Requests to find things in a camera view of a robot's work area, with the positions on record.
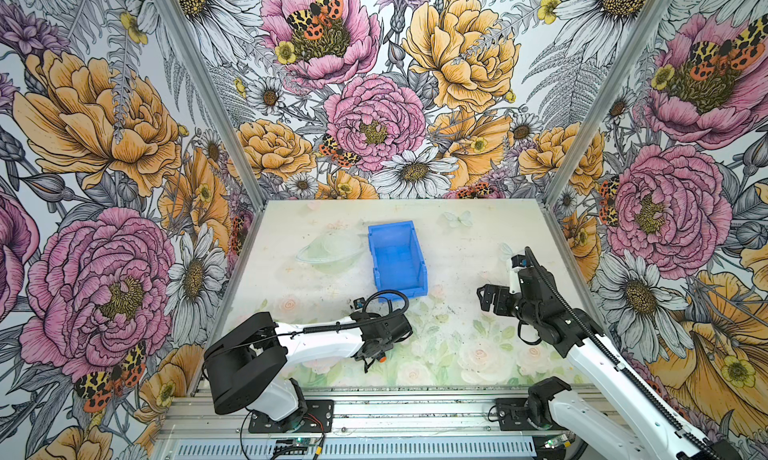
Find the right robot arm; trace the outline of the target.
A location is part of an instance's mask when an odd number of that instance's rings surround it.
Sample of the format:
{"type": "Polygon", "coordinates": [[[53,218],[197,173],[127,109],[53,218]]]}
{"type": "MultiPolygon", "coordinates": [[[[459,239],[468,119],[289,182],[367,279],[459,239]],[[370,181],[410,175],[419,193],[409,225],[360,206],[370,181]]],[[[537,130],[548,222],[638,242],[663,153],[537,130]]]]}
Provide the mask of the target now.
{"type": "Polygon", "coordinates": [[[712,440],[673,410],[623,359],[601,327],[583,310],[570,306],[554,276],[532,250],[510,260],[508,285],[477,290],[480,307],[530,326],[538,340],[555,351],[601,392],[621,423],[588,404],[573,387],[549,377],[528,389],[524,403],[497,401],[501,428],[556,427],[572,432],[606,459],[736,459],[726,439],[712,440]]]}

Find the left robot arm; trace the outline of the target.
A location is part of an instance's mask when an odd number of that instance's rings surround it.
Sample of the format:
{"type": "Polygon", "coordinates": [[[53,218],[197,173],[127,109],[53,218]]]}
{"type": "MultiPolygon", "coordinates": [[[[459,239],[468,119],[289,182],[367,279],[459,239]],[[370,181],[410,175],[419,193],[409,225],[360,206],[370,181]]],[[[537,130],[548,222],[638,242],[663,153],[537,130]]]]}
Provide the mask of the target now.
{"type": "Polygon", "coordinates": [[[408,339],[409,299],[383,290],[358,299],[350,315],[330,323],[280,323],[258,312],[211,345],[203,355],[213,408],[218,415],[246,410],[283,432],[310,417],[298,382],[288,369],[307,362],[353,359],[365,370],[408,339]]]}

